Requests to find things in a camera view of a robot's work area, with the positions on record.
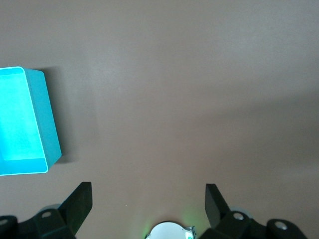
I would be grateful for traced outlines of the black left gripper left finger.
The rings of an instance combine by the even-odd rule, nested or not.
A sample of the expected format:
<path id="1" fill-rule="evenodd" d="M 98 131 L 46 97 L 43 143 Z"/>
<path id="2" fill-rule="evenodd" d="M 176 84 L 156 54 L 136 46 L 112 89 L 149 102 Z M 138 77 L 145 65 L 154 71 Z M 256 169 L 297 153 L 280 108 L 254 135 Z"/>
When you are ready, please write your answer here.
<path id="1" fill-rule="evenodd" d="M 0 217 L 2 239 L 74 239 L 92 209 L 92 183 L 82 182 L 57 208 L 49 206 L 19 222 L 16 216 Z"/>

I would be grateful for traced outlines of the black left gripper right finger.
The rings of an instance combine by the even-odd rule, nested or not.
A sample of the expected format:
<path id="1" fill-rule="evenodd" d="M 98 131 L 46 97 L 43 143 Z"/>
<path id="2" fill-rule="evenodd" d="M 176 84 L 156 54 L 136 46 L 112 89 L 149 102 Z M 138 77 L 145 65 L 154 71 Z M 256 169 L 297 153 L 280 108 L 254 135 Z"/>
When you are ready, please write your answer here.
<path id="1" fill-rule="evenodd" d="M 304 239 L 305 234 L 295 224 L 283 219 L 271 219 L 264 226 L 246 213 L 232 211 L 218 187 L 206 184 L 205 211 L 210 228 L 206 239 Z"/>

